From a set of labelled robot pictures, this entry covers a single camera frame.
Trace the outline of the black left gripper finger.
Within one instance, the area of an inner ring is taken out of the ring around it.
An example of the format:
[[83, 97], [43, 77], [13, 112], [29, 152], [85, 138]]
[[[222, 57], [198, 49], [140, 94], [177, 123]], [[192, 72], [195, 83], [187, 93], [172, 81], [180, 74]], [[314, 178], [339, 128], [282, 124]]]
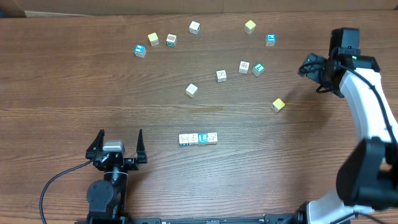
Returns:
[[139, 131], [139, 136], [137, 140], [136, 146], [136, 153], [137, 153], [137, 161], [139, 164], [146, 164], [147, 163], [147, 154], [146, 149], [144, 146], [144, 140], [142, 135], [142, 130]]
[[94, 159], [100, 151], [103, 150], [103, 143], [104, 143], [104, 130], [100, 129], [99, 133], [97, 134], [95, 140], [91, 143], [89, 148], [86, 150], [85, 157], [87, 159]]

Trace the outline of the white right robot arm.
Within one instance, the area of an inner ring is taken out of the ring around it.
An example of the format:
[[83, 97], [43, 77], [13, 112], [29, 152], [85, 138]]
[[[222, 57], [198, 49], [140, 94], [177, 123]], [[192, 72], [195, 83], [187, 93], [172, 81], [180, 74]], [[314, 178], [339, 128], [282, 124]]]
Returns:
[[303, 203], [293, 215], [265, 215], [265, 223], [349, 223], [360, 215], [397, 207], [397, 121], [374, 57], [361, 55], [359, 30], [331, 32], [329, 57], [310, 54], [298, 74], [319, 84], [317, 93], [344, 98], [358, 145], [340, 167], [336, 188]]

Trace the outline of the brown engraved wood block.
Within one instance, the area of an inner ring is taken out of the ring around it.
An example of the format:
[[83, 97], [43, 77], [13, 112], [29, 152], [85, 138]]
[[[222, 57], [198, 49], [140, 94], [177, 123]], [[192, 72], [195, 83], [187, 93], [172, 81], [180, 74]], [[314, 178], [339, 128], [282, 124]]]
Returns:
[[218, 134], [208, 133], [208, 144], [217, 144], [217, 143], [218, 143]]

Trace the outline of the blue L block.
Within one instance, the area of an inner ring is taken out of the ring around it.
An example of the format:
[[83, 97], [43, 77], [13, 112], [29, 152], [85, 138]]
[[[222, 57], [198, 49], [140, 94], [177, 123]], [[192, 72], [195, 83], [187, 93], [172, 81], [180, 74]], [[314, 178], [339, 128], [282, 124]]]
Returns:
[[208, 144], [208, 134], [207, 133], [198, 133], [198, 144], [199, 145], [207, 145]]

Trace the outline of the blue T block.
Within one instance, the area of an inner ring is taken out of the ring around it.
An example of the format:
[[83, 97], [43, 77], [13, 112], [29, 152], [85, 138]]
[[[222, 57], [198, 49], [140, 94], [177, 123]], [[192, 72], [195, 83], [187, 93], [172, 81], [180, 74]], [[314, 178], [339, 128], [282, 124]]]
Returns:
[[190, 133], [188, 135], [189, 145], [198, 145], [198, 133]]

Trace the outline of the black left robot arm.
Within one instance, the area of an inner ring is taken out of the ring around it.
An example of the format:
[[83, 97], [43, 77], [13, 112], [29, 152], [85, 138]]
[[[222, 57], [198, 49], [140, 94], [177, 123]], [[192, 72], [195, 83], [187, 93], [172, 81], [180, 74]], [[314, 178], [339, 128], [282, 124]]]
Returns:
[[87, 190], [89, 203], [87, 223], [133, 223], [125, 212], [128, 172], [139, 170], [147, 163], [142, 131], [139, 132], [136, 157], [125, 157], [122, 140], [104, 142], [104, 130], [86, 150], [86, 158], [104, 173], [103, 179], [93, 182]]

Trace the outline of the red U block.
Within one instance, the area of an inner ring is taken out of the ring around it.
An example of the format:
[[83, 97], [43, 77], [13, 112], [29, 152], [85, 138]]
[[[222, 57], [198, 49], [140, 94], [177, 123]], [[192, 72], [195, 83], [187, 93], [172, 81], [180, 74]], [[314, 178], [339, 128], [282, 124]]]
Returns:
[[189, 134], [179, 134], [178, 141], [180, 146], [188, 146], [189, 145]]

